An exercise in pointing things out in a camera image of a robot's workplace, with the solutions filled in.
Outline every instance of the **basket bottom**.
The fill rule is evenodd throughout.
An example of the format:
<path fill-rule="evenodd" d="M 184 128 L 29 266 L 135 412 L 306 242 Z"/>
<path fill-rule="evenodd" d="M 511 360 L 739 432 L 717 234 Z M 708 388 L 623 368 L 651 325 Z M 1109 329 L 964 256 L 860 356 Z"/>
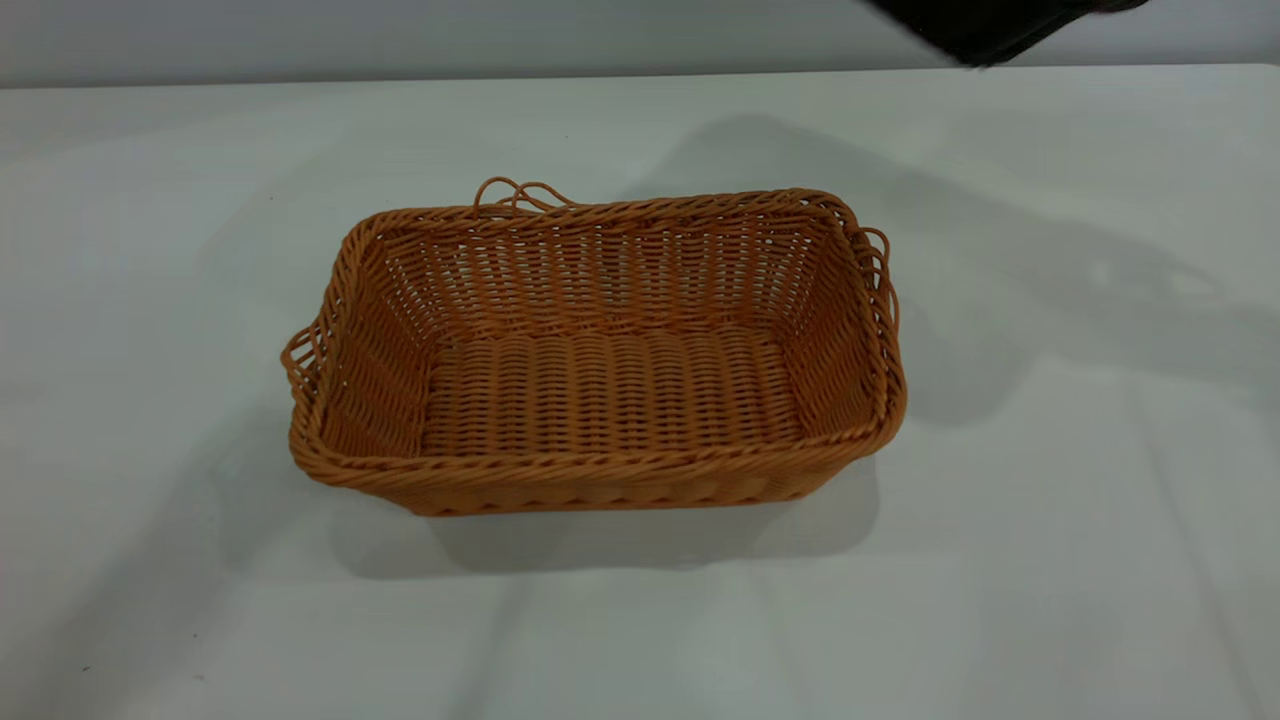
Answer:
<path fill-rule="evenodd" d="M 421 452 L 673 451 L 803 433 L 768 331 L 506 336 L 439 350 Z"/>

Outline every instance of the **looped handle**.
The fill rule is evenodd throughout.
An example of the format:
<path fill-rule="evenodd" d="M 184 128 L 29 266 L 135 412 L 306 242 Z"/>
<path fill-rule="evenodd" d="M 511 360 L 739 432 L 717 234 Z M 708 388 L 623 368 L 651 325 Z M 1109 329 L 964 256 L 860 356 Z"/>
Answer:
<path fill-rule="evenodd" d="M 503 197 L 502 200 L 499 200 L 499 201 L 497 201 L 494 204 L 483 205 L 480 201 L 484 199 L 484 191 L 489 190 L 489 186 L 494 184 L 494 183 L 508 184 L 508 186 L 511 186 L 511 188 L 515 192 L 512 192 L 509 196 Z M 475 199 L 475 202 L 471 204 L 471 208 L 475 211 L 475 215 L 477 218 L 481 214 L 493 217 L 493 215 L 497 214 L 497 213 L 493 213 L 493 210 L 495 210 L 495 209 L 498 209 L 498 208 L 500 208 L 503 205 L 509 205 L 511 206 L 511 217 L 512 218 L 516 218 L 518 215 L 532 215 L 532 214 L 536 214 L 534 210 L 526 210 L 524 208 L 520 208 L 520 205 L 518 205 L 520 202 L 527 202 L 529 205 L 532 205 L 534 208 L 536 208 L 539 211 L 543 211 L 543 213 L 547 213 L 547 211 L 550 211 L 550 210 L 556 210 L 557 208 L 559 208 L 559 205 L 552 205 L 550 202 L 547 202 L 544 200 L 539 200 L 539 199 L 534 197 L 532 195 L 530 195 L 529 193 L 529 188 L 530 187 L 536 187 L 539 190 L 549 192 L 553 197 L 556 197 L 556 200 L 559 200 L 563 205 L 577 205 L 577 202 L 573 202 L 568 197 L 564 197 L 563 195 L 559 193 L 559 191 L 557 191 L 554 187 L 552 187 L 552 186 L 549 186 L 549 184 L 547 184 L 544 182 L 517 183 L 516 181 L 513 181 L 511 178 L 504 178 L 502 176 L 498 176 L 498 177 L 493 177 L 493 178 L 486 179 L 484 182 L 484 184 L 480 186 L 480 190 L 476 191 L 476 199 Z"/>
<path fill-rule="evenodd" d="M 859 260 L 863 260 L 864 258 L 861 256 L 865 256 L 867 263 L 864 264 L 864 269 L 870 277 L 872 297 L 874 297 L 881 309 L 887 313 L 890 323 L 893 325 L 893 332 L 896 333 L 901 318 L 899 314 L 897 291 L 893 290 L 893 283 L 888 279 L 888 237 L 876 228 L 855 227 L 847 232 L 851 238 L 858 237 L 859 234 L 864 237 L 867 234 L 874 234 L 881 238 L 881 243 L 884 245 L 884 250 L 881 250 L 872 245 L 868 240 L 865 245 L 855 246 L 854 254 L 860 256 Z"/>

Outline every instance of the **woven plastic basket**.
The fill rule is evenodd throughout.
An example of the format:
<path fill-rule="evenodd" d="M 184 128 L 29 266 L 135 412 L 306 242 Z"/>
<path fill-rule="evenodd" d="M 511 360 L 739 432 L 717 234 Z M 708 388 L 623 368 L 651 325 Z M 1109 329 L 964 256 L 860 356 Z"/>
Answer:
<path fill-rule="evenodd" d="M 887 258 L 813 190 L 379 213 L 282 355 L 289 447 L 421 515 L 794 500 L 902 421 Z"/>

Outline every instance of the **orange wicker basket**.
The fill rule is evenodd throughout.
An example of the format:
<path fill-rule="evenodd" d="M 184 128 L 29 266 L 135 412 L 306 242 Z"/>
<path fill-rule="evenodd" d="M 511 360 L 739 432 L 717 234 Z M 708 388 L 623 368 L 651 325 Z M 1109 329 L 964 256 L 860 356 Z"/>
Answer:
<path fill-rule="evenodd" d="M 902 421 L 887 259 L 813 190 L 379 213 L 282 355 L 289 447 L 420 515 L 794 500 Z"/>

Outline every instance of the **basket handle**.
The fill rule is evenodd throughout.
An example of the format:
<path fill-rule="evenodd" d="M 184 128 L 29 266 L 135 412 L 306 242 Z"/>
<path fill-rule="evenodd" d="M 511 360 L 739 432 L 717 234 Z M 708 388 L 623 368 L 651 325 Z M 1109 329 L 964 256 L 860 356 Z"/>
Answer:
<path fill-rule="evenodd" d="M 888 237 L 876 228 L 865 227 L 854 227 L 847 229 L 846 233 L 850 238 L 855 238 L 859 234 L 864 237 L 874 234 L 884 245 L 884 250 L 881 250 L 872 245 L 868 238 L 865 243 L 854 245 L 854 256 L 861 263 L 863 272 L 868 275 L 872 299 L 888 315 L 888 320 L 892 323 L 893 332 L 896 333 L 901 318 L 899 316 L 897 291 L 893 290 L 893 283 L 888 279 Z"/>
<path fill-rule="evenodd" d="M 284 365 L 284 370 L 289 375 L 293 398 L 306 406 L 311 405 L 315 392 L 312 364 L 320 359 L 323 351 L 317 336 L 319 331 L 316 324 L 302 328 L 289 338 L 284 352 L 280 352 L 280 364 Z"/>
<path fill-rule="evenodd" d="M 508 184 L 508 186 L 511 186 L 511 188 L 515 192 L 512 192 L 511 195 L 508 195 L 507 197 L 503 197 L 502 200 L 499 200 L 497 202 L 493 202 L 493 204 L 481 204 L 480 201 L 484 199 L 484 191 L 489 190 L 489 186 L 492 186 L 494 183 Z M 539 199 L 534 197 L 532 195 L 529 193 L 529 188 L 530 187 L 536 187 L 539 190 L 544 190 L 544 191 L 549 192 L 553 197 L 556 197 L 556 200 L 559 200 L 562 205 L 552 205 L 550 202 L 547 202 L 545 200 L 539 200 Z M 561 208 L 563 205 L 577 205 L 577 202 L 573 202 L 568 197 L 564 197 L 563 195 L 559 193 L 559 191 L 557 191 L 554 187 L 552 187 L 552 186 L 549 186 L 549 184 L 547 184 L 544 182 L 517 183 L 516 181 L 513 181 L 511 178 L 504 178 L 502 176 L 498 176 L 498 177 L 493 177 L 493 178 L 489 178 L 489 179 L 484 181 L 484 184 L 481 184 L 480 190 L 476 191 L 476 199 L 475 199 L 475 202 L 471 204 L 471 209 L 472 209 L 472 211 L 475 213 L 475 215 L 477 218 L 480 215 L 485 215 L 485 217 L 490 217 L 490 218 L 492 217 L 500 217 L 503 213 L 499 213 L 499 211 L 502 210 L 503 205 L 509 206 L 509 210 L 506 210 L 506 214 L 509 214 L 509 217 L 512 217 L 512 218 L 516 218 L 518 215 L 534 215 L 534 214 L 536 214 L 534 210 L 526 210 L 525 208 L 520 208 L 520 205 L 518 205 L 520 202 L 527 202 L 529 205 L 532 205 L 538 211 L 541 211 L 541 213 L 556 210 L 557 208 Z"/>

